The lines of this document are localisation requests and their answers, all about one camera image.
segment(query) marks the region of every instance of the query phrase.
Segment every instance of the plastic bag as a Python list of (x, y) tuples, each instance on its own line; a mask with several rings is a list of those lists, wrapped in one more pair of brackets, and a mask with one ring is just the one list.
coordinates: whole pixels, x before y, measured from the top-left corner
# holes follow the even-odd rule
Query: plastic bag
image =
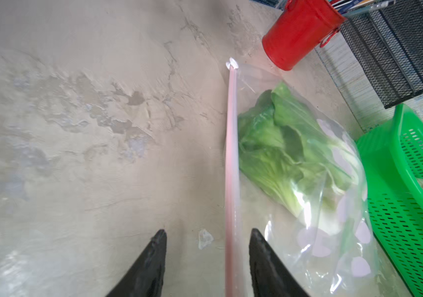
[(258, 228), (311, 296), (378, 291), (366, 179), (350, 136), (281, 78), (246, 64), (237, 110), (242, 234)]

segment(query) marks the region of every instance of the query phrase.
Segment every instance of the pen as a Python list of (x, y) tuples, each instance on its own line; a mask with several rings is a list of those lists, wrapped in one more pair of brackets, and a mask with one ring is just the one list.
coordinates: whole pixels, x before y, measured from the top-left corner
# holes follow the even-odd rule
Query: pen
[(351, 9), (353, 6), (357, 5), (360, 2), (362, 2), (362, 0), (351, 0), (350, 2), (346, 2), (345, 4), (343, 4), (342, 6), (339, 7), (338, 12), (341, 13), (341, 14), (344, 14), (349, 9)]
[(385, 8), (385, 7), (394, 5), (394, 4), (396, 4), (396, 0), (387, 0), (387, 1), (375, 3), (375, 4), (372, 4), (372, 5), (369, 5), (369, 6), (365, 6), (365, 7), (359, 8), (359, 9), (352, 10), (350, 12), (344, 13), (342, 16), (344, 16), (346, 18), (353, 18), (353, 17), (359, 16), (359, 15), (362, 15), (364, 13), (379, 10), (379, 9), (382, 9), (382, 8)]
[(347, 2), (348, 0), (339, 0), (339, 1), (335, 1), (334, 3), (330, 3), (332, 4), (333, 8), (335, 8), (336, 5), (341, 4), (342, 2)]
[(379, 2), (381, 0), (363, 0), (362, 2), (358, 3), (357, 5), (353, 6), (351, 9), (356, 9), (356, 8), (360, 8), (363, 6), (367, 6), (369, 4), (375, 3), (375, 2)]

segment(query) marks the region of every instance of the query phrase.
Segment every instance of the concrete floor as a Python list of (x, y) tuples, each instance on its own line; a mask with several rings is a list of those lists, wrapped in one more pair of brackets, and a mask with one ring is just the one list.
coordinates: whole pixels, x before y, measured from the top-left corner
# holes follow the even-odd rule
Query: concrete floor
[[(104, 296), (160, 228), (162, 295), (223, 295), (225, 62), (278, 73), (260, 44), (276, 17), (248, 0), (0, 0), (0, 297)], [(361, 135), (314, 51), (284, 77)]]

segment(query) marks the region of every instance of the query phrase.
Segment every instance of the clear plastic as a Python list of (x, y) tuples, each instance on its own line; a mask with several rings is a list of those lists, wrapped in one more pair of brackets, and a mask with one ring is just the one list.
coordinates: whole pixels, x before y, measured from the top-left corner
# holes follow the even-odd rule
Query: clear plastic
[(225, 152), (225, 287), (226, 297), (245, 296), (238, 169), (237, 76), (238, 63), (230, 58)]
[[(240, 64), (237, 78), (238, 114), (254, 107), (263, 92), (275, 90), (280, 83), (282, 79), (278, 76)], [(295, 161), (296, 166), (309, 162), (306, 150), (314, 150), (314, 153), (322, 151), (321, 156), (313, 159), (314, 163), (318, 163), (315, 166), (324, 168), (312, 172), (310, 188), (308, 182), (304, 189), (295, 180), (289, 181), (296, 197), (296, 206), (293, 201), (271, 193), (266, 187), (259, 187), (259, 182), (251, 181), (259, 171), (251, 172), (244, 166), (243, 136), (240, 135), (242, 234), (247, 239), (252, 228), (259, 229), (292, 276), (311, 296), (352, 296), (370, 287), (378, 291), (378, 249), (368, 216), (365, 174), (355, 143), (338, 123), (314, 108), (292, 87), (287, 88), (293, 98), (304, 104), (301, 107), (309, 110), (313, 116), (313, 127), (320, 129), (318, 134), (324, 135), (332, 145), (320, 149), (325, 141), (313, 139), (313, 133), (304, 135), (304, 128), (296, 128), (300, 139), (305, 141), (304, 157)], [(250, 148), (258, 155), (260, 149), (262, 147), (259, 145)], [(351, 183), (335, 186), (337, 182), (333, 175), (337, 169), (330, 167), (344, 172), (350, 177)], [(244, 255), (249, 254), (247, 242), (243, 240)], [(249, 271), (248, 258), (245, 258), (244, 265), (244, 271)], [(250, 288), (249, 276), (245, 277), (245, 282)], [(252, 295), (252, 290), (248, 289), (248, 295)]]

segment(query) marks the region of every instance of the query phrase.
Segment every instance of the red bucket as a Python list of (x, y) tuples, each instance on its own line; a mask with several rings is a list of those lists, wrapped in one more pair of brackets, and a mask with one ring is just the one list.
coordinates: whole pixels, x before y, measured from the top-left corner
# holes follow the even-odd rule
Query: red bucket
[(264, 51), (277, 67), (291, 70), (327, 35), (338, 32), (344, 21), (327, 0), (289, 0), (263, 37)]

